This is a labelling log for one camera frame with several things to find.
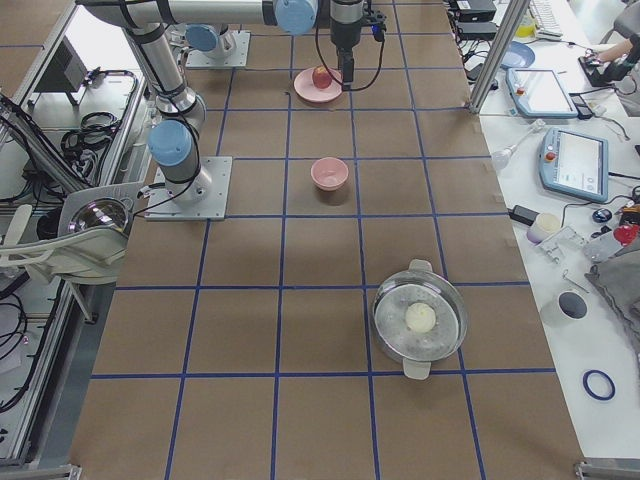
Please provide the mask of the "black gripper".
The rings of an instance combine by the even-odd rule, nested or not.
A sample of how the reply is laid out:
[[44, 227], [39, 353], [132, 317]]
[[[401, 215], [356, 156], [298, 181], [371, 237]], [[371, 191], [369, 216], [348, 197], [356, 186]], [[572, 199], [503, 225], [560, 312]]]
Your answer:
[[371, 1], [331, 0], [329, 2], [331, 41], [337, 49], [338, 68], [342, 83], [354, 81], [355, 60], [352, 49], [360, 42], [363, 27], [371, 27], [380, 41], [386, 31], [386, 15], [372, 6]]

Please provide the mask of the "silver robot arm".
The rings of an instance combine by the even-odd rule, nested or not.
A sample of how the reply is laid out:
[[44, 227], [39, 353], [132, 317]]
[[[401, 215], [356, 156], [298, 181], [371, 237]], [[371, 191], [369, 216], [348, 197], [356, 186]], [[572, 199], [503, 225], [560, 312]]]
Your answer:
[[[168, 51], [179, 76], [185, 69], [244, 68], [249, 61], [252, 33], [232, 30], [225, 25], [187, 24], [170, 27], [166, 34]], [[297, 82], [312, 90], [341, 90], [339, 69], [322, 65], [321, 59], [312, 68], [300, 71]]]
[[206, 200], [212, 179], [198, 145], [205, 104], [187, 86], [166, 28], [264, 24], [298, 36], [319, 29], [322, 11], [315, 1], [84, 1], [81, 5], [95, 18], [122, 29], [156, 95], [162, 120], [151, 130], [148, 147], [164, 176], [166, 197], [141, 212], [179, 217]]

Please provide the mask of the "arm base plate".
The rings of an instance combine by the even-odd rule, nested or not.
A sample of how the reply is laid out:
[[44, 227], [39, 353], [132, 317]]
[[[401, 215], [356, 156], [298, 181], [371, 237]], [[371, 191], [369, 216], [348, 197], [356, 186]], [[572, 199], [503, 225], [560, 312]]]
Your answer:
[[233, 159], [230, 156], [204, 156], [201, 170], [189, 189], [178, 196], [185, 185], [167, 183], [159, 167], [155, 182], [164, 186], [149, 193], [149, 209], [143, 216], [149, 221], [223, 220], [225, 218]]
[[197, 39], [189, 34], [190, 51], [186, 60], [187, 69], [244, 68], [248, 59], [251, 33], [246, 30], [227, 30], [218, 35], [208, 33]]

